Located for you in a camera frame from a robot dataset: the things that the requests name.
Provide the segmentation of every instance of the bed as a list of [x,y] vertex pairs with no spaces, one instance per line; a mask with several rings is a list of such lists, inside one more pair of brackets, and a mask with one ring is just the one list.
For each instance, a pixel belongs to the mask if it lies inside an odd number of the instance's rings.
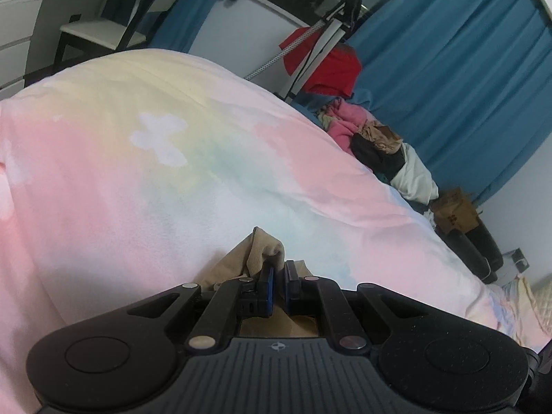
[[528,287],[484,286],[292,107],[207,60],[128,51],[0,102],[0,411],[38,407],[24,362],[40,337],[194,281],[255,226],[344,289],[374,282],[537,351],[550,340],[516,310]]

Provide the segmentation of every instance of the cardboard box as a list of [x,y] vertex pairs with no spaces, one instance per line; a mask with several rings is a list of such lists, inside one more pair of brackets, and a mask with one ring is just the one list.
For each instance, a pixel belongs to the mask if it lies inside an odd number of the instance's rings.
[[467,233],[479,225],[477,210],[462,189],[446,191],[431,205],[435,223],[448,234],[457,229]]

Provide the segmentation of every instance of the ribbed gray surface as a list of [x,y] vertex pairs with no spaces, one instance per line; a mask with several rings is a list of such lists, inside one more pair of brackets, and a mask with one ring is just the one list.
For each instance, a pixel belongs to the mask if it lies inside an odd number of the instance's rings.
[[[285,348],[273,347],[278,342]],[[368,359],[340,355],[324,338],[235,338],[219,354],[190,359],[162,395],[121,414],[431,412],[394,393]],[[45,408],[40,414],[62,413]]]

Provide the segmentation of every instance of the crosshair logo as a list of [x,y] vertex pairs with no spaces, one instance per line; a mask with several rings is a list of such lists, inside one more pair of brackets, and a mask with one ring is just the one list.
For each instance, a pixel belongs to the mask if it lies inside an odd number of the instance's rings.
[[282,344],[281,342],[275,342],[274,344],[270,345],[270,348],[276,352],[280,352],[280,350],[283,350],[286,348],[286,345]]

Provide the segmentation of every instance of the red object on desk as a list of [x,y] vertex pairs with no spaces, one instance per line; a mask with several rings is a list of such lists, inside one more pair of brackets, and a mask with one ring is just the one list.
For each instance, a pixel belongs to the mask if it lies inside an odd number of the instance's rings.
[[[299,28],[295,30],[280,44],[280,48],[284,49],[307,29]],[[320,33],[321,31],[317,31],[310,35],[296,49],[284,56],[284,66],[289,76],[293,74],[305,56],[311,51],[314,44],[318,41]],[[308,78],[303,86],[303,90],[309,93],[318,93],[319,95],[350,98],[361,70],[362,65],[354,49],[344,43],[338,43],[311,77]]]

